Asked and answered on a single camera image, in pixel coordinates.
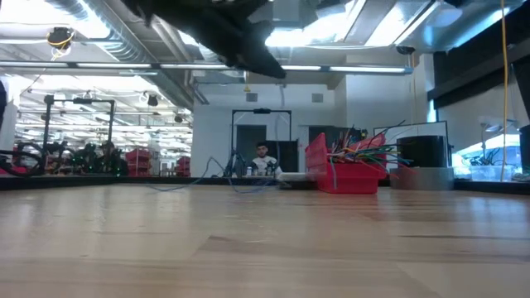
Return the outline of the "black tape roll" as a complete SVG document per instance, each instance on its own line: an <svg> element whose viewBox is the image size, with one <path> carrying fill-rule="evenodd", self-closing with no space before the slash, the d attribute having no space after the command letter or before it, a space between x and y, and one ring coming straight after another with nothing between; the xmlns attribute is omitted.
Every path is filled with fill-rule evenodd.
<svg viewBox="0 0 530 298"><path fill-rule="evenodd" d="M446 168L446 142L443 136L415 136L397 139L399 156L410 167Z"/></svg>

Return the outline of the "red plastic bin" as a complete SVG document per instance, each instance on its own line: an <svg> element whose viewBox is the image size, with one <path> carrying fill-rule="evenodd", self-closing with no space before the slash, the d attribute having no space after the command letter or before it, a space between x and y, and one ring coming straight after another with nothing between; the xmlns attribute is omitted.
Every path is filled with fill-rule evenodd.
<svg viewBox="0 0 530 298"><path fill-rule="evenodd" d="M328 156L324 133L307 146L305 153L306 178L326 193L376 194L378 182L386 176L384 169L374 164L333 161Z"/></svg>

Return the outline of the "red shelf rack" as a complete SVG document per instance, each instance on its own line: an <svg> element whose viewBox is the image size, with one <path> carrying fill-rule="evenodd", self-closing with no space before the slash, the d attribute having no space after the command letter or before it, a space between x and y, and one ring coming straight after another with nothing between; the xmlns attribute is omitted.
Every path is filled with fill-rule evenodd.
<svg viewBox="0 0 530 298"><path fill-rule="evenodd" d="M125 153L130 176L157 176L160 173L160 152L137 147Z"/></svg>

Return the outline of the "grey plastic case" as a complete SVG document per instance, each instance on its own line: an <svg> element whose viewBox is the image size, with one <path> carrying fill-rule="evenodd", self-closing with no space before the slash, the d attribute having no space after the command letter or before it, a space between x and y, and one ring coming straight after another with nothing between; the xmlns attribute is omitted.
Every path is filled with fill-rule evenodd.
<svg viewBox="0 0 530 298"><path fill-rule="evenodd" d="M277 176L277 186L281 190L317 190L317 184L303 172L282 172Z"/></svg>

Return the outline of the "silver ventilation duct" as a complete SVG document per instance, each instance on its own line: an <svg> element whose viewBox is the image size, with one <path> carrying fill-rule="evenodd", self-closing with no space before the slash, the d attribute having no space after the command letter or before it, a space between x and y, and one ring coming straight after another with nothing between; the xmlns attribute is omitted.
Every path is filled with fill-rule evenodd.
<svg viewBox="0 0 530 298"><path fill-rule="evenodd" d="M106 3L106 0L45 0L53 8L65 12L76 21L88 21L90 25L102 25L109 30L101 47L118 62L123 63L159 63L159 60L140 42L125 22ZM204 95L192 85L186 86L186 80L176 79L166 70L151 77L163 95L177 105L193 109L195 103L209 104Z"/></svg>

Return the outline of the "long ceiling light bar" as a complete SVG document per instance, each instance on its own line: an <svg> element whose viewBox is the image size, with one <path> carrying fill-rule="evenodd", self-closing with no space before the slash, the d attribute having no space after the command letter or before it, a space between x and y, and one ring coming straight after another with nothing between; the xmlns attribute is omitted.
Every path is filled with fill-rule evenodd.
<svg viewBox="0 0 530 298"><path fill-rule="evenodd" d="M0 60L3 68L57 68L57 69L123 69L123 70L215 70L227 71L229 67L221 64L195 63L100 63L100 62L61 62L61 61L24 61ZM411 67L397 66L337 66L337 65L283 65L285 71L322 72L367 75L410 75Z"/></svg>

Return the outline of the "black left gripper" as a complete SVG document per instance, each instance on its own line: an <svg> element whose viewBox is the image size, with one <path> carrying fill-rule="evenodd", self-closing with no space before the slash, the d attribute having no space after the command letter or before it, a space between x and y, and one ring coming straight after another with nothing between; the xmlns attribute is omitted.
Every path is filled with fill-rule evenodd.
<svg viewBox="0 0 530 298"><path fill-rule="evenodd" d="M274 26L249 17L268 0L123 0L147 26L158 17L201 40L220 39L216 50L228 67L285 79L287 72L265 45Z"/></svg>

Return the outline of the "clear plastic container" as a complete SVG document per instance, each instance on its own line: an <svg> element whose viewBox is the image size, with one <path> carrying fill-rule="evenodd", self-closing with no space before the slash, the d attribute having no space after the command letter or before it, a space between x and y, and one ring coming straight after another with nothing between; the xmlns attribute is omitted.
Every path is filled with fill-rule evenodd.
<svg viewBox="0 0 530 298"><path fill-rule="evenodd" d="M471 166L471 179L473 181L501 181L502 166Z"/></svg>

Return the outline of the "black gantry frame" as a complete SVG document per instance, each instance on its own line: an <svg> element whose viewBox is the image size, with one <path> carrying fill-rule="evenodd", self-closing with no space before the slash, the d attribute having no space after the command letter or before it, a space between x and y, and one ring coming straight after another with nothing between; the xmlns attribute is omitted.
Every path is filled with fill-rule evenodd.
<svg viewBox="0 0 530 298"><path fill-rule="evenodd" d="M104 125L90 125L90 124L50 124L51 121L51 108L54 105L54 103L74 103L74 104L82 104L82 105L88 105L92 104L94 102L94 99L86 99L86 98L74 98L74 99L55 99L55 96L52 94L47 94L44 97L44 103L46 104L46 112L45 112L45 126L44 126L44 136L43 136L43 145L41 149L41 159L38 161L38 166L40 167L40 174L45 173L45 169L47 167L47 159L48 159L48 138L49 138L49 130L50 128L57 128L57 129L66 129L67 131L74 131L75 129L80 130L83 129L96 129L96 128L104 128ZM108 113L108 121L107 121L107 129L108 129L108 140L107 142L112 141L112 135L113 135L113 120L115 115L115 101L106 99L101 100L101 103L108 103L110 105L110 111Z"/></svg>
<svg viewBox="0 0 530 298"><path fill-rule="evenodd" d="M288 116L289 116L289 122L288 122L288 126L289 126L289 137L290 137L290 140L289 141L293 141L292 140L292 111L291 110L274 110L274 109L269 109L269 108L255 108L255 109L234 109L232 111L232 116L231 116L231 140L230 140L230 145L231 145L231 151L234 149L236 151L237 150L237 146L236 144L234 143L234 129L235 129L235 114L236 113L253 113L253 114L270 114L270 113L286 113ZM250 163L247 162L247 172L246 172L246 175L244 175L242 178L256 178L257 176L253 173L253 168L250 166Z"/></svg>

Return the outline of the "person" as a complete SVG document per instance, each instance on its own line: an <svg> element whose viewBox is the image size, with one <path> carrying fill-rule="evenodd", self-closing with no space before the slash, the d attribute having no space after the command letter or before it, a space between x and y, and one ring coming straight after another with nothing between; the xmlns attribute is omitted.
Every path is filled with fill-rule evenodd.
<svg viewBox="0 0 530 298"><path fill-rule="evenodd" d="M256 145L257 156L252 159L250 166L253 173L258 176L278 176L282 173L279 161L268 155L266 142L259 142Z"/></svg>
<svg viewBox="0 0 530 298"><path fill-rule="evenodd" d="M121 155L122 152L111 141L104 142L100 149L103 155L99 157L99 171L116 176L128 175L128 162Z"/></svg>

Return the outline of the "black metal table frame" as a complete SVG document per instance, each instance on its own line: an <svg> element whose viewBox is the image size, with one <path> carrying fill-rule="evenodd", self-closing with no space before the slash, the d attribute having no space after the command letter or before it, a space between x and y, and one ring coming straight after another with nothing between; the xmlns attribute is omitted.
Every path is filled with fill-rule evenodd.
<svg viewBox="0 0 530 298"><path fill-rule="evenodd" d="M130 185L234 185L234 186L261 186L265 185L259 179L241 178L185 178L185 177L134 177L134 176L108 176L108 175L80 175L80 176L33 176L15 177L0 176L0 190L36 190L60 187L96 186L112 184ZM525 182L487 182L457 180L455 190L497 193L506 195L530 196L530 183Z"/></svg>

